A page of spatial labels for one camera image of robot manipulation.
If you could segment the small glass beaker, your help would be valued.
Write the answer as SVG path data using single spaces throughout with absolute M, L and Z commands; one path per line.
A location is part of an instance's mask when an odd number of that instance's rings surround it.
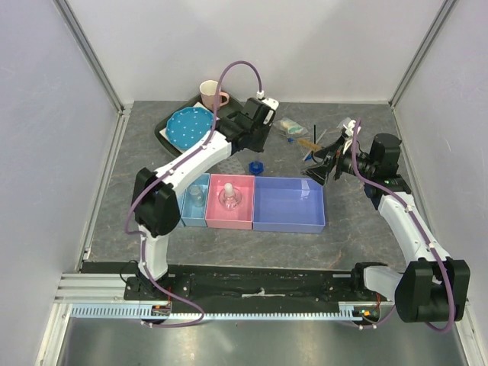
M 188 193 L 193 206 L 202 207 L 204 205 L 204 193 L 200 185 L 191 185 Z

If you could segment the test tube brush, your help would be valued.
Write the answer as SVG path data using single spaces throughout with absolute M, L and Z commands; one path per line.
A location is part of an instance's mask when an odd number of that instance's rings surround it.
M 304 139 L 304 138 L 300 138 L 300 141 L 298 141 L 297 143 L 304 148 L 308 148 L 308 149 L 313 148 L 313 143 L 309 140 Z M 315 147 L 316 147 L 315 152 L 320 151 L 322 149 L 322 147 L 320 145 L 315 146 Z

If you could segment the black wire ring stand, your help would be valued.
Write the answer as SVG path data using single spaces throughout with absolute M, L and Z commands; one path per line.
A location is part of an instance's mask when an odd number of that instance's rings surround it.
M 313 126 L 313 138 L 314 138 L 314 137 L 317 137 L 317 136 L 319 136 L 319 135 L 320 135 L 320 133 L 318 133 L 317 126 L 316 126 L 316 125 L 314 125 L 314 126 Z M 312 160 L 313 160 L 315 163 L 320 163 L 320 162 L 323 162 L 324 158 L 316 157 L 316 156 L 315 156 L 315 153 L 316 153 L 316 152 L 314 152 L 314 153 L 312 154 Z

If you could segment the glass alcohol lamp white cap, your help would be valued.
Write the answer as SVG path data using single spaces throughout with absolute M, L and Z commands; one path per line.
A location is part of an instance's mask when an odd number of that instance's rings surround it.
M 218 199 L 224 209 L 235 210 L 242 202 L 242 192 L 231 183 L 226 183 Z

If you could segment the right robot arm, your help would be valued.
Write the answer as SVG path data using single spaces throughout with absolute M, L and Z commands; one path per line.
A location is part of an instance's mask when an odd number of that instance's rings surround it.
M 470 268 L 445 251 L 420 217 L 411 189 L 399 174 L 401 141 L 379 133 L 369 152 L 359 142 L 341 135 L 329 146 L 307 140 L 313 165 L 303 174 L 320 185 L 347 173 L 360 179 L 374 209 L 385 219 L 406 262 L 400 274 L 385 264 L 358 263 L 349 281 L 351 295 L 367 300 L 375 292 L 394 302 L 405 323 L 425 323 L 437 332 L 447 332 L 461 320 L 467 299 Z

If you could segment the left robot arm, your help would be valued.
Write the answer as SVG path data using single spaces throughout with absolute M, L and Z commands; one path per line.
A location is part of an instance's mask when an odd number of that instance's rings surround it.
M 198 142 L 170 163 L 150 171 L 141 169 L 136 176 L 129 218 L 140 235 L 139 268 L 145 278 L 141 291 L 151 300 L 165 296 L 168 272 L 169 235 L 181 219 L 178 197 L 209 168 L 248 149 L 260 153 L 278 110 L 272 98 L 249 98 L 244 107 L 229 117 L 212 116 L 212 126 Z

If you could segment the blue base graduated cylinder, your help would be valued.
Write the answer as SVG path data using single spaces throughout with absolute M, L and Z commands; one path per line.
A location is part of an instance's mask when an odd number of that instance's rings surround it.
M 251 175 L 260 176 L 265 170 L 264 162 L 262 161 L 262 154 L 257 152 L 248 164 L 248 170 Z

